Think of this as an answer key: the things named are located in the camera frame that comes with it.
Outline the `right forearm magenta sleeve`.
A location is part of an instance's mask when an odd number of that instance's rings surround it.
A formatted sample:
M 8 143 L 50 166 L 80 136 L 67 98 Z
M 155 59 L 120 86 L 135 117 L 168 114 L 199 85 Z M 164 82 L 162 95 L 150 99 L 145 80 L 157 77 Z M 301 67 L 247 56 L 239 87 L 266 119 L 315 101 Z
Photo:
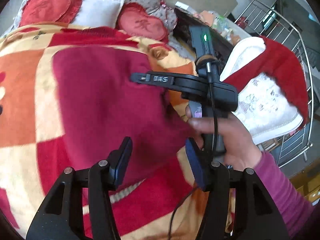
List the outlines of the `right forearm magenta sleeve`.
M 295 189 L 276 164 L 272 154 L 263 152 L 254 170 L 276 204 L 290 238 L 295 237 L 315 207 Z

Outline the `person's right hand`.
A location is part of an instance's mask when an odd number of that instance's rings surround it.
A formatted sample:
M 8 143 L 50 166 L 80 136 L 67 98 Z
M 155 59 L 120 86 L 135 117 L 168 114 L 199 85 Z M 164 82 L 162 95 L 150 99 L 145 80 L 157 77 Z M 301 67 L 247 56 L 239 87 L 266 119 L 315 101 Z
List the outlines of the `person's right hand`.
M 188 124 L 195 131 L 195 141 L 199 147 L 203 146 L 202 134 L 214 134 L 213 118 L 192 118 L 190 107 L 185 108 Z M 235 170 L 255 168 L 262 158 L 262 152 L 254 144 L 249 131 L 233 114 L 227 118 L 218 118 L 218 134 L 223 137 L 226 148 L 224 163 L 233 166 Z

